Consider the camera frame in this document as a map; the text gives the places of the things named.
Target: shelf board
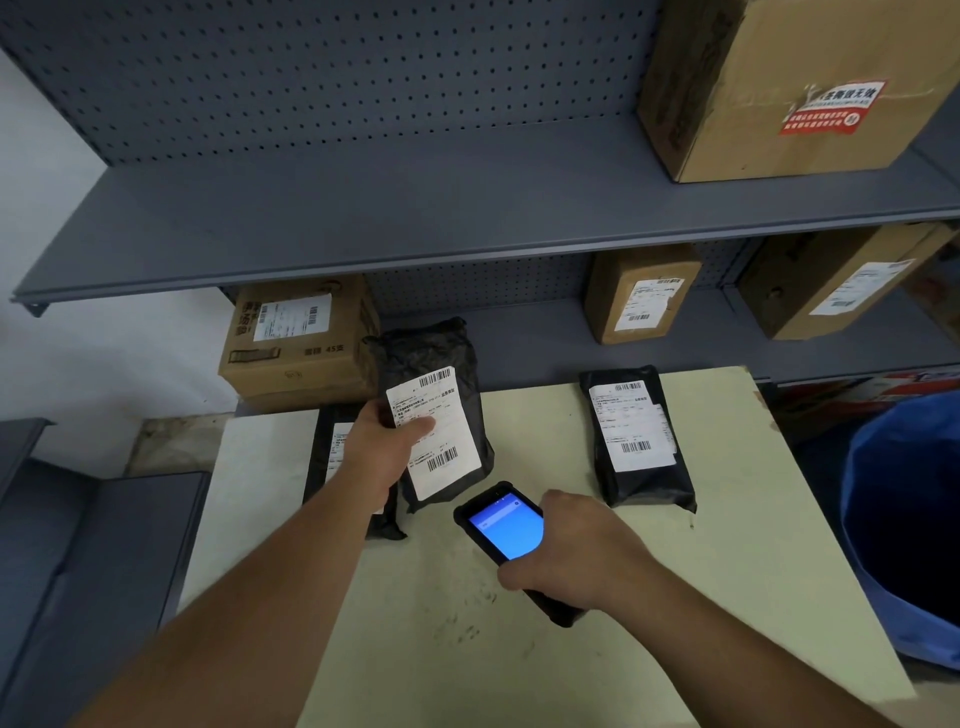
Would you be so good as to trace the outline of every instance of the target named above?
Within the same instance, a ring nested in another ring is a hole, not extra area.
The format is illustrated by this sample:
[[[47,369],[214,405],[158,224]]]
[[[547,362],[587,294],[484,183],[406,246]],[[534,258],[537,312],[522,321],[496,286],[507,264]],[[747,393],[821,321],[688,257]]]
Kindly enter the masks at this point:
[[[930,119],[913,146],[930,164],[960,184],[960,86]]]
[[[40,418],[0,422],[0,500],[49,424]]]
[[[484,391],[575,381],[580,372],[653,364],[661,372],[745,365],[777,383],[928,369],[960,363],[960,347],[902,291],[856,322],[808,341],[771,341],[735,289],[691,291],[661,338],[600,346],[579,301],[528,303],[391,318],[384,328],[462,316]]]
[[[613,116],[111,168],[13,299],[949,217],[960,189],[912,150],[875,172],[675,184]]]

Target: white wall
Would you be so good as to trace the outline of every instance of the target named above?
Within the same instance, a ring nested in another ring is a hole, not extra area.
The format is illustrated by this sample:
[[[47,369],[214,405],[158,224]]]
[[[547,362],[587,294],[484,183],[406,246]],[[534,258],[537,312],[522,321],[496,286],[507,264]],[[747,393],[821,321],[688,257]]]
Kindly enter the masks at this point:
[[[232,410],[216,375],[230,303],[216,289],[54,303],[14,287],[105,165],[0,52],[0,420],[46,417],[36,454],[121,474],[146,418]]]

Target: blue bin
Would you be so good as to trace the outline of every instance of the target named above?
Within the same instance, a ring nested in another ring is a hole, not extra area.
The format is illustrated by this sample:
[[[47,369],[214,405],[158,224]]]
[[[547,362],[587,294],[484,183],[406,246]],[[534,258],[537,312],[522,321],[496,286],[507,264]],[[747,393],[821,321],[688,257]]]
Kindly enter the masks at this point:
[[[901,402],[860,428],[840,524],[894,648],[960,669],[960,392]]]

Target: white table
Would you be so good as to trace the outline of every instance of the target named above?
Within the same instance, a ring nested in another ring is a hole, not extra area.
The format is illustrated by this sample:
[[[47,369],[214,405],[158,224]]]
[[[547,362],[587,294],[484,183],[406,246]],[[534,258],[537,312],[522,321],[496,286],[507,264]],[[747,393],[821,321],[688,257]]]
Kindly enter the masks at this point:
[[[671,569],[873,703],[914,696],[866,597],[743,368],[666,375],[700,510],[617,513]],[[573,385],[483,396],[496,468],[455,503],[403,515],[410,538],[369,543],[303,726],[663,726],[692,720],[618,625],[554,626],[454,524],[500,479],[538,499],[596,494],[586,403]],[[188,601],[300,506],[316,412],[228,425],[183,589]]]

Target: hand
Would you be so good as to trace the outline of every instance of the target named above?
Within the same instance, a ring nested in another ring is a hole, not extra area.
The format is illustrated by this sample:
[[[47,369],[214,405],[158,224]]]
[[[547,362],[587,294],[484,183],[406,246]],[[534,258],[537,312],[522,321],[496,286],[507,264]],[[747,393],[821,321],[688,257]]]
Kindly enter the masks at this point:
[[[344,442],[344,462],[339,473],[352,481],[353,488],[371,492],[371,511],[382,508],[390,486],[396,483],[410,461],[410,448],[433,429],[432,417],[421,417],[401,427],[385,427],[390,405],[371,400],[357,415]]]
[[[505,589],[532,589],[581,609],[608,611],[624,580],[656,564],[640,537],[596,498],[547,491],[543,540],[500,567]]]

